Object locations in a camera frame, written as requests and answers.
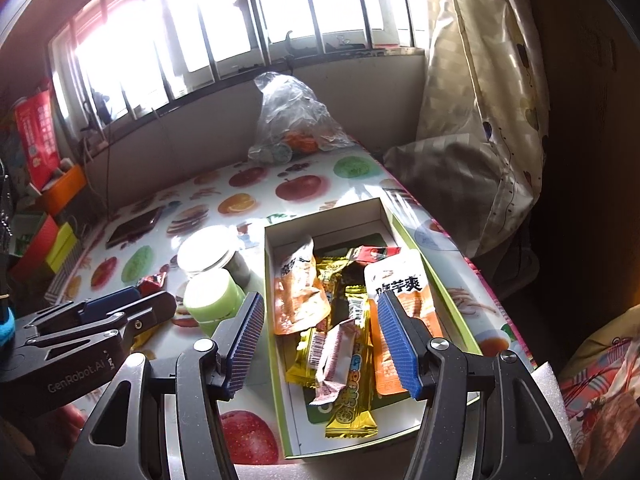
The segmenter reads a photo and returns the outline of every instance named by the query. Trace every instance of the white wall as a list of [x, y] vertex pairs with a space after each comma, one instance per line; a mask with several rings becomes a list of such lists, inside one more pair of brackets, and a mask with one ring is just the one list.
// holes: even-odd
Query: white wall
[[[423, 56], [350, 59], [297, 69], [345, 131], [382, 152], [415, 140]], [[210, 94], [153, 121], [111, 147], [110, 207], [135, 202], [204, 170], [246, 158], [262, 95], [253, 82]], [[87, 176], [105, 195], [107, 152], [89, 162]]]

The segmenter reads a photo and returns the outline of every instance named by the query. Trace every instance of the plastic bag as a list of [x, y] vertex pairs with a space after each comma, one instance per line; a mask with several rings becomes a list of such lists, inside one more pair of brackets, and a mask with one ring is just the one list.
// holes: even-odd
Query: plastic bag
[[262, 92], [262, 110], [249, 158], [263, 164], [283, 164], [297, 155], [353, 145], [326, 106], [302, 81], [265, 72], [254, 82]]

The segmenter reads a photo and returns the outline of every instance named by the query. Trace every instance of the fruit-patterned tablecloth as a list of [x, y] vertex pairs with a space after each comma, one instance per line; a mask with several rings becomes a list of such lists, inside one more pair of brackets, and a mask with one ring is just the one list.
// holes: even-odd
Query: fruit-patterned tablecloth
[[[96, 230], [63, 295], [76, 301], [98, 298], [135, 284], [142, 276], [167, 270], [167, 290], [176, 295], [178, 313], [153, 334], [142, 351], [151, 359], [177, 356], [202, 337], [197, 326], [190, 326], [193, 321], [180, 302], [187, 276], [177, 266], [177, 251], [193, 232], [216, 224], [233, 229], [252, 270], [247, 290], [262, 290], [265, 225], [373, 197], [389, 204], [413, 235], [482, 351], [495, 354], [510, 348], [532, 369], [524, 341], [478, 270], [411, 194], [359, 146], [268, 168], [240, 162], [122, 208]], [[164, 206], [162, 216], [151, 232], [106, 248], [105, 242], [118, 225], [158, 206]], [[279, 460], [265, 339], [260, 338], [245, 387], [231, 402], [220, 403], [235, 463]], [[84, 396], [76, 405], [90, 411], [103, 390]]]

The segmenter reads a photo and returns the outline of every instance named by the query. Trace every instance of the orange snack package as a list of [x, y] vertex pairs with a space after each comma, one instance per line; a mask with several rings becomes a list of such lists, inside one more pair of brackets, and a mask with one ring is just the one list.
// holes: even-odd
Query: orange snack package
[[313, 252], [314, 241], [307, 237], [280, 267], [274, 283], [273, 332], [277, 335], [302, 332], [331, 313]]
[[376, 391], [380, 395], [404, 392], [385, 337], [378, 322], [378, 295], [383, 290], [392, 290], [408, 316], [422, 320], [434, 337], [442, 337], [440, 322], [436, 316], [427, 274], [422, 266], [422, 257], [416, 249], [402, 250], [364, 269], [364, 279], [371, 310], [371, 341], [373, 343], [373, 365], [376, 373]]

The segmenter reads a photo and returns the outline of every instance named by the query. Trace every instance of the curtain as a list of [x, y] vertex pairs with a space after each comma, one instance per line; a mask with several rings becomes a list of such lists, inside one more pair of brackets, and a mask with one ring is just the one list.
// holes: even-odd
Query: curtain
[[529, 0], [427, 0], [415, 142], [385, 165], [465, 256], [505, 242], [540, 195], [548, 89]]

